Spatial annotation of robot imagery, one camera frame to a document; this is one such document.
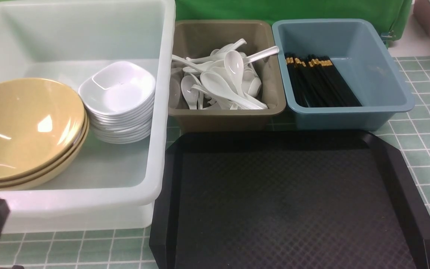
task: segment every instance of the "stack of white bowls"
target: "stack of white bowls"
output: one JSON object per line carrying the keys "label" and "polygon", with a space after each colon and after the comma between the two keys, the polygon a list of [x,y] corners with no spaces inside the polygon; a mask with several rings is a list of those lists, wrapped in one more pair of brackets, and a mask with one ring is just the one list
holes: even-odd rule
{"label": "stack of white bowls", "polygon": [[97,139],[125,144],[150,135],[155,78],[144,68],[113,63],[86,80],[78,93]]}

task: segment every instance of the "green cloth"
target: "green cloth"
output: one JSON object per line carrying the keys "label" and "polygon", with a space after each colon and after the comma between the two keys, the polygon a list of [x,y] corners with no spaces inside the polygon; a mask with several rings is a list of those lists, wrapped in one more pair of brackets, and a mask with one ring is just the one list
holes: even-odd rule
{"label": "green cloth", "polygon": [[358,18],[401,38],[412,0],[176,0],[177,20]]}

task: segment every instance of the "blue plastic bin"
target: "blue plastic bin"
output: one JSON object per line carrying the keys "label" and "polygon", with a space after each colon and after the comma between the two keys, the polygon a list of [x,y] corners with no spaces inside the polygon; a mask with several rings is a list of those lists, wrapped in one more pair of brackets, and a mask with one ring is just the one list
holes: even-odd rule
{"label": "blue plastic bin", "polygon": [[[287,104],[298,129],[374,131],[398,112],[413,109],[414,97],[374,27],[357,19],[285,20],[273,24]],[[306,108],[295,101],[285,53],[329,56],[362,107]]]}

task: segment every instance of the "textured tray surface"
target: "textured tray surface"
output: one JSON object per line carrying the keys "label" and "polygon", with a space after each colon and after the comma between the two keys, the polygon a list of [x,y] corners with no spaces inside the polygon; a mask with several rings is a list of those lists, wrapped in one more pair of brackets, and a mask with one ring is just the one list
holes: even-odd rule
{"label": "textured tray surface", "polygon": [[415,268],[368,149],[187,153],[181,182],[176,268]]}

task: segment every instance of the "brown plastic bin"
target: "brown plastic bin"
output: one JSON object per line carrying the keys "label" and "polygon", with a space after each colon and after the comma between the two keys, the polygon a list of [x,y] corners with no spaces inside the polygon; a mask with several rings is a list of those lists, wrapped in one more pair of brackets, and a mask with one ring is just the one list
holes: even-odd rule
{"label": "brown plastic bin", "polygon": [[[271,26],[263,21],[190,20],[176,22],[172,53],[183,58],[200,58],[240,38],[247,44],[238,51],[247,55],[275,45]],[[181,98],[177,107],[169,105],[169,115],[178,121],[184,133],[263,130],[271,117],[283,112],[286,99],[278,58],[271,56],[253,65],[262,82],[257,99],[268,109],[190,110]]]}

